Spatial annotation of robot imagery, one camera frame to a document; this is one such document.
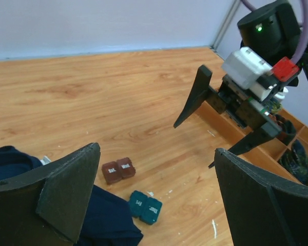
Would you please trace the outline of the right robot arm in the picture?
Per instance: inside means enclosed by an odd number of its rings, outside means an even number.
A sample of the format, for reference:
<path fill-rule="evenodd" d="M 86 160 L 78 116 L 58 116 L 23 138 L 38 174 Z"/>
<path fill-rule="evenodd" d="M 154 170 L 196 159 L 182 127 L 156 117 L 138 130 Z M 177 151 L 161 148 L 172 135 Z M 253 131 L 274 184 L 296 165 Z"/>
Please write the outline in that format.
<path fill-rule="evenodd" d="M 308 1 L 302 2 L 302 10 L 302 24 L 288 1 L 274 1 L 239 20 L 241 47 L 224 61 L 221 86 L 212 88 L 212 71 L 200 66 L 174 127 L 207 102 L 217 113 L 227 113 L 239 127 L 251 129 L 230 148 L 235 155 L 274 138 L 290 138 L 265 104 L 285 87 L 297 86 L 300 72 L 308 80 Z"/>

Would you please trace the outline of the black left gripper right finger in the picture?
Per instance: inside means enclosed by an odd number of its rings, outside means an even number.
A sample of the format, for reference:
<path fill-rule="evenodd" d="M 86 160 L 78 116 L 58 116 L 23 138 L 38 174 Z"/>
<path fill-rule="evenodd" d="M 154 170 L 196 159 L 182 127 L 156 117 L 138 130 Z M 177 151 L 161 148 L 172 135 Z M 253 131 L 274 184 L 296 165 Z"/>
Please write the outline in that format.
<path fill-rule="evenodd" d="M 308 245 L 308 187 L 217 148 L 215 171 L 234 245 Z"/>

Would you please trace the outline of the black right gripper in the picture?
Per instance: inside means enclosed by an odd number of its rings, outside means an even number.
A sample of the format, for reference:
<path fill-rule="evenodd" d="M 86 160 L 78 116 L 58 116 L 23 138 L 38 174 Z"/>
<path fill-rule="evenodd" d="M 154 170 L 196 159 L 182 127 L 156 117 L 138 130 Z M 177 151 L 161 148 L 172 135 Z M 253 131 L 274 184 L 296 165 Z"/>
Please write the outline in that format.
<path fill-rule="evenodd" d="M 177 128 L 190 117 L 207 99 L 207 103 L 218 113 L 226 113 L 236 124 L 217 124 L 214 128 L 229 143 L 229 151 L 237 156 L 252 151 L 274 138 L 282 131 L 268 109 L 250 90 L 243 90 L 229 75 L 222 78 L 215 89 L 209 85 L 212 71 L 201 65 L 187 98 L 186 104 L 175 121 Z"/>

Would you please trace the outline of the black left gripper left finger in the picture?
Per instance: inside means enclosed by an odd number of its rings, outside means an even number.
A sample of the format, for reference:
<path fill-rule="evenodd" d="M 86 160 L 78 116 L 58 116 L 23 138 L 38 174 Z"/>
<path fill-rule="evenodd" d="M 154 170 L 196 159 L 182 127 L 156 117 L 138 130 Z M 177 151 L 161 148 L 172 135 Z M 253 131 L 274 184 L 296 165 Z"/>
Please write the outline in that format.
<path fill-rule="evenodd" d="M 47 165 L 0 180 L 0 245 L 77 243 L 101 150 L 89 143 Z"/>

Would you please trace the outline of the red pill organizer box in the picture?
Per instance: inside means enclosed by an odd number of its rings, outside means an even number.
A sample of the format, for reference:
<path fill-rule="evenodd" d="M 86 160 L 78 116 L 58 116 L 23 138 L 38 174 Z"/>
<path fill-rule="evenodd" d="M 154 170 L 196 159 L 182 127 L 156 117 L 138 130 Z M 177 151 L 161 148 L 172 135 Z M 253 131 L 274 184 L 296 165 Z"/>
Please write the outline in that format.
<path fill-rule="evenodd" d="M 131 178 L 136 174 L 136 169 L 129 157 L 105 163 L 101 170 L 108 185 Z"/>

